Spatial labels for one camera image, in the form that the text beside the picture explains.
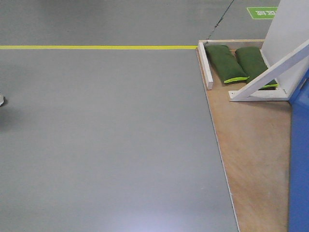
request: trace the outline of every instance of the yellow tape line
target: yellow tape line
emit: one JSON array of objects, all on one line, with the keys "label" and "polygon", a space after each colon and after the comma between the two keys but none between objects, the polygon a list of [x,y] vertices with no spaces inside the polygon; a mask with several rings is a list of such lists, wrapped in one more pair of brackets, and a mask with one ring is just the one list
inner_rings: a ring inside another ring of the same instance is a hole
[{"label": "yellow tape line", "polygon": [[0,50],[189,50],[195,45],[0,45]]}]

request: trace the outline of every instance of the wooden platform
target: wooden platform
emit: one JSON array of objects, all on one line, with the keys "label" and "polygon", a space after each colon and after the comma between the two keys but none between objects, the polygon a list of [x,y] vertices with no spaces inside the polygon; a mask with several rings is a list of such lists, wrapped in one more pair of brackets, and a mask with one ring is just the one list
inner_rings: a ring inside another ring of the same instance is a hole
[{"label": "wooden platform", "polygon": [[244,83],[206,90],[241,232],[286,232],[291,107],[286,101],[230,102]]}]

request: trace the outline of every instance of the green sandbag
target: green sandbag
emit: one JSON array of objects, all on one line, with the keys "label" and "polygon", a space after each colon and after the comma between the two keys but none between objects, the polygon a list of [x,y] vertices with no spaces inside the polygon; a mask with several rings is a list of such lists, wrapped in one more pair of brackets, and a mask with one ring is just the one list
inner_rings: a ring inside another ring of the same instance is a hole
[{"label": "green sandbag", "polygon": [[225,45],[205,46],[206,53],[211,64],[218,72],[221,81],[225,84],[245,81],[248,75],[237,63],[236,58],[232,55],[229,48]]},{"label": "green sandbag", "polygon": [[[235,54],[238,63],[241,65],[242,69],[249,75],[249,78],[246,81],[247,83],[251,82],[267,70],[267,66],[264,63],[264,59],[258,47],[242,47],[237,49]],[[275,80],[272,80],[260,89],[277,86],[278,83]]]}]

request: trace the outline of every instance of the white wooden frame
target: white wooden frame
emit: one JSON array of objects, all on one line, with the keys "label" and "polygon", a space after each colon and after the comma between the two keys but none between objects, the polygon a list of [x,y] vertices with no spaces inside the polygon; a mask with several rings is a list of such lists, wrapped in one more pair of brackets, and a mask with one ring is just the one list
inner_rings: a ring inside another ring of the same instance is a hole
[{"label": "white wooden frame", "polygon": [[237,91],[229,91],[231,101],[286,101],[290,96],[282,89],[260,90],[259,88],[278,77],[289,68],[309,56],[309,40],[269,67],[249,84]]},{"label": "white wooden frame", "polygon": [[[238,49],[246,46],[262,47],[264,40],[200,40],[198,42],[198,58],[201,63],[202,78],[205,86],[205,90],[212,89],[213,79],[210,72],[210,64],[207,59],[207,55],[204,46],[208,45],[227,45],[230,49]],[[259,75],[249,84],[241,88],[240,90],[229,91],[231,101],[287,101],[290,96],[284,91],[284,89],[278,87],[276,90],[259,90],[262,86],[269,81],[276,79],[280,74],[309,56],[309,40],[301,44],[297,49],[283,57],[277,63],[271,67],[268,64],[265,56],[262,53],[262,57],[265,64],[268,66],[268,70]]]}]

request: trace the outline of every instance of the blue panel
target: blue panel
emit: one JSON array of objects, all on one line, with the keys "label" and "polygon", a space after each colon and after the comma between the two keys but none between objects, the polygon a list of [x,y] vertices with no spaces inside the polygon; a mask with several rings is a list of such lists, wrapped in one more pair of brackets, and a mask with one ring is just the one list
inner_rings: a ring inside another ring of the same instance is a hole
[{"label": "blue panel", "polygon": [[304,77],[301,79],[301,81],[299,82],[297,88],[295,89],[294,93],[292,94],[292,96],[290,97],[290,103],[294,104],[294,102],[296,101],[300,90],[302,89],[304,83],[309,79],[309,69],[307,70],[306,74],[304,75]]},{"label": "blue panel", "polygon": [[289,232],[309,232],[309,81],[293,100],[289,204]]}]

